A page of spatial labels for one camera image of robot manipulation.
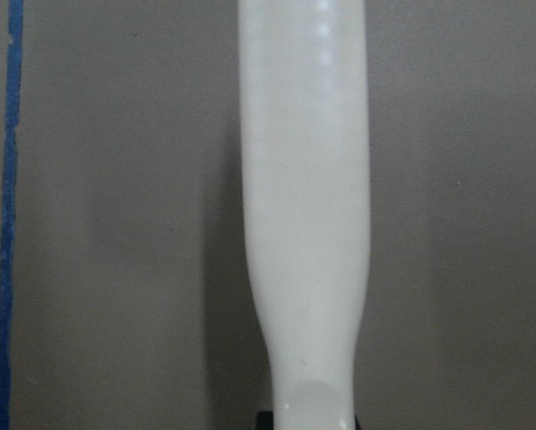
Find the beige brush black bristles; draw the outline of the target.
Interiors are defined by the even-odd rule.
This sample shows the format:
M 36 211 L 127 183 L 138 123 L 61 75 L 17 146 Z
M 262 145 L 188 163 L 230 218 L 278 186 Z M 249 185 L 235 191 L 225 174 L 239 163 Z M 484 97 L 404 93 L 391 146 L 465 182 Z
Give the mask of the beige brush black bristles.
M 360 1 L 238 5 L 246 258 L 277 429 L 352 429 L 370 256 Z

